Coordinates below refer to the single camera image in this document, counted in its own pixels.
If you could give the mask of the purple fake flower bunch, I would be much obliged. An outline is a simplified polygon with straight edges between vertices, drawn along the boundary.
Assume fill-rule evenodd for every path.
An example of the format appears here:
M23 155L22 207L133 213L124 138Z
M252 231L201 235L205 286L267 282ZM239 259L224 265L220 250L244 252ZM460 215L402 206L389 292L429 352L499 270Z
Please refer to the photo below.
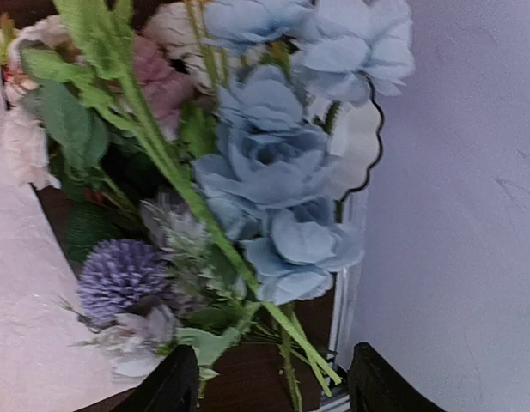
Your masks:
M109 212L76 212L70 221L69 250L81 262L77 293L80 319L94 332L93 344L114 359L126 379L147 377L178 346L196 355L199 383L216 376L215 365L243 340L275 345L283 359L290 407L303 408L295 362L306 363L324 391L341 381L316 348L295 313L299 300L278 306L258 297L254 267L211 212L195 179L193 163L217 149L218 92L231 74L256 63L286 67L292 40L252 46L237 56L213 45L204 24L205 1L185 1L188 27L204 55L213 92L213 127L191 162L193 189L159 186L150 196L108 197Z

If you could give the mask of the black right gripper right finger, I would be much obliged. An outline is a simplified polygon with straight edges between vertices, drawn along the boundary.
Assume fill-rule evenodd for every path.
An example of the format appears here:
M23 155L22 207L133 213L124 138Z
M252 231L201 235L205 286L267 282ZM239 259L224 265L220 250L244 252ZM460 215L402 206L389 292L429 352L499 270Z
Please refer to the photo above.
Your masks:
M435 404L420 394L371 345L354 347L348 372L350 411L425 412Z

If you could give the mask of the pink wrapping paper sheet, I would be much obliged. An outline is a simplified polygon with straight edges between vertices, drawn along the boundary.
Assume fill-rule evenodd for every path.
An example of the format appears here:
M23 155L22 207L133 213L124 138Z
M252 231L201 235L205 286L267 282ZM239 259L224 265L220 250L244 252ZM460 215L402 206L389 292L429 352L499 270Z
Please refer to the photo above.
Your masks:
M61 300L77 304L74 274L54 229L66 206L19 185L5 162L0 76L0 411L108 411L134 383L113 381L108 359L81 347L88 330Z

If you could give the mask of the blue fake hydrangea stem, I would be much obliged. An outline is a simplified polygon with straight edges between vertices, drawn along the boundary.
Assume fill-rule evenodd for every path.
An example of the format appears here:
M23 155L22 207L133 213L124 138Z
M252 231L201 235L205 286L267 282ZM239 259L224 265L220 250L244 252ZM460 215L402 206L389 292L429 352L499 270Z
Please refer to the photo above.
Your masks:
M218 92L217 149L193 163L224 234L254 267L258 297L281 306L332 287L359 235L331 196L329 151L344 103L397 95L414 68L405 1L212 1L213 45L240 56L289 38L286 67L235 70Z

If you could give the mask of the pink fake rose bunch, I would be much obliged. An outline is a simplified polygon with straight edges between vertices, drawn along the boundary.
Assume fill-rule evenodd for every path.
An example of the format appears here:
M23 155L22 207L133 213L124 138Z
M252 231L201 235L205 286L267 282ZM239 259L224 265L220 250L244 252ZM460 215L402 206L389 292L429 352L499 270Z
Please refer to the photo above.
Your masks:
M130 1L60 1L18 27L0 15L1 137L15 180L148 197L193 189L191 162L210 136L210 91Z

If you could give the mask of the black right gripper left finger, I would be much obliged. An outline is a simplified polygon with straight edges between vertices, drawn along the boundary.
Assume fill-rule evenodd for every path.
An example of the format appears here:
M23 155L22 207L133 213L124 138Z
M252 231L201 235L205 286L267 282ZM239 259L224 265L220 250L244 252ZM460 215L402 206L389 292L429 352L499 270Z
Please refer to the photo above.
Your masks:
M198 382L195 352L180 345L132 392L131 411L195 411Z

